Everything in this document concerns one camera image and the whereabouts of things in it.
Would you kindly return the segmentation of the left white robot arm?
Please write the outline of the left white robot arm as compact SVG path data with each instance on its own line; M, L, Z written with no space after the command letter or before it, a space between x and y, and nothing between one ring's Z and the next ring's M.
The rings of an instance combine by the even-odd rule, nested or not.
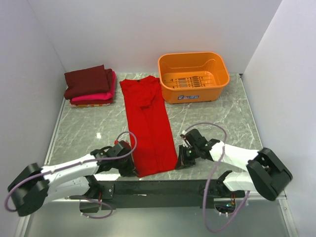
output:
M28 165L8 186L8 198L20 217L28 216L43 205L66 197L101 200L113 192L105 188L95 177L96 174L115 168L121 176L137 174L132 153L135 150L121 140L114 146L96 149L76 160L58 165L39 167L37 163Z

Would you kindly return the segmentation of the red t shirt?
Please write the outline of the red t shirt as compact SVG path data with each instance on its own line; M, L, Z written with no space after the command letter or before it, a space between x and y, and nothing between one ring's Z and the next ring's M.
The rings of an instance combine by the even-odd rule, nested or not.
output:
M159 79L125 79L120 86L138 176L173 170L177 154Z

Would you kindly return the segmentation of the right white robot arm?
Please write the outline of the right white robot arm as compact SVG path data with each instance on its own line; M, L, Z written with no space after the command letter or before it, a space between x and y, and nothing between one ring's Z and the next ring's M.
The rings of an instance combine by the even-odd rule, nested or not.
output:
M217 178L215 191L221 197L235 191L251 191L274 201L293 179L289 169L269 148L250 150L218 139L207 140L197 129L184 131L181 137L183 144L179 146L176 169L194 166L196 159L201 158L242 170L228 170Z

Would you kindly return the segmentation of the orange plastic basket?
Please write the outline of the orange plastic basket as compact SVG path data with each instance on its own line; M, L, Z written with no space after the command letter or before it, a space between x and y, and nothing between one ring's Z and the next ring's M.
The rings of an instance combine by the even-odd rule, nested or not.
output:
M215 101L230 82L224 60L214 52L165 54L158 69L162 96L169 104Z

